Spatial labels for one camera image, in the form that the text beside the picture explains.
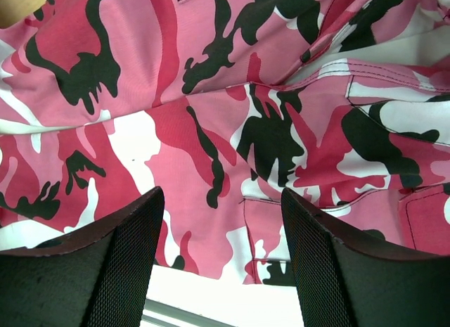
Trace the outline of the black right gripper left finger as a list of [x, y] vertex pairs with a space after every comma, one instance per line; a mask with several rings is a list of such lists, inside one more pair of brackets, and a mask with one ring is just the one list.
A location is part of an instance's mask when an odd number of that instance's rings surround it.
[[138, 326], [165, 207], [154, 188], [35, 248], [1, 253], [2, 326]]

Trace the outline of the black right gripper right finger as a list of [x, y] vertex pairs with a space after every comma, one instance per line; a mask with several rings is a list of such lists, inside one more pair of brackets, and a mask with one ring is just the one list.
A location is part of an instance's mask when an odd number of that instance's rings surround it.
[[449, 258], [405, 248], [281, 197], [305, 326], [448, 326]]

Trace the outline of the pink camouflage trousers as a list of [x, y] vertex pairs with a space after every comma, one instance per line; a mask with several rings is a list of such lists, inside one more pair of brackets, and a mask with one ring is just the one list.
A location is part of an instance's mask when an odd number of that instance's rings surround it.
[[449, 0], [45, 0], [1, 30], [1, 248], [159, 186], [155, 261], [292, 286], [281, 193], [449, 253]]

